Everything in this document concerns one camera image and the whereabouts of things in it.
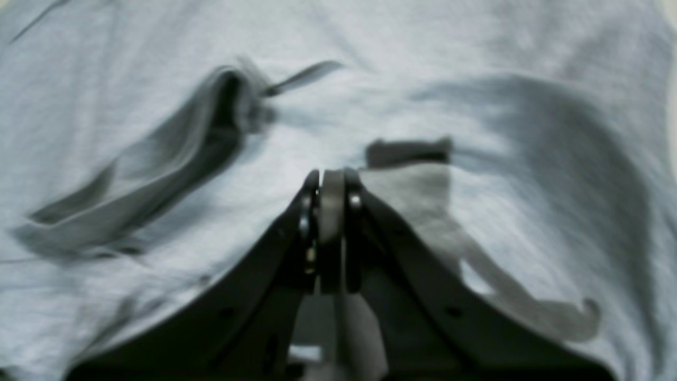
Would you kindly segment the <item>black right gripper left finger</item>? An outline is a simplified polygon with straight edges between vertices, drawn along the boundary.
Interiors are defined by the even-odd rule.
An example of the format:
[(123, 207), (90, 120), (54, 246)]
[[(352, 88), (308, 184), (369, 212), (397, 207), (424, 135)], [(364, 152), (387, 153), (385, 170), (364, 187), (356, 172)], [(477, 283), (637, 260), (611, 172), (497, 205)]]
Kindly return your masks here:
[(217, 284), (146, 333), (83, 362), (69, 380), (290, 380), (298, 308), (314, 284), (319, 171)]

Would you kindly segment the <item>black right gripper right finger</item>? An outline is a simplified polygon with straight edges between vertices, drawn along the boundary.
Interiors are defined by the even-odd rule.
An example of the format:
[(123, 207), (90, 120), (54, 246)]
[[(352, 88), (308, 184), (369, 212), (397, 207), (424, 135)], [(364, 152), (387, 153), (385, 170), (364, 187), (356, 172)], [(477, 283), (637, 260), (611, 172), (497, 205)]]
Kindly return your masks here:
[(344, 171), (344, 285), (374, 311), (384, 380), (611, 380), (466, 287), (422, 228)]

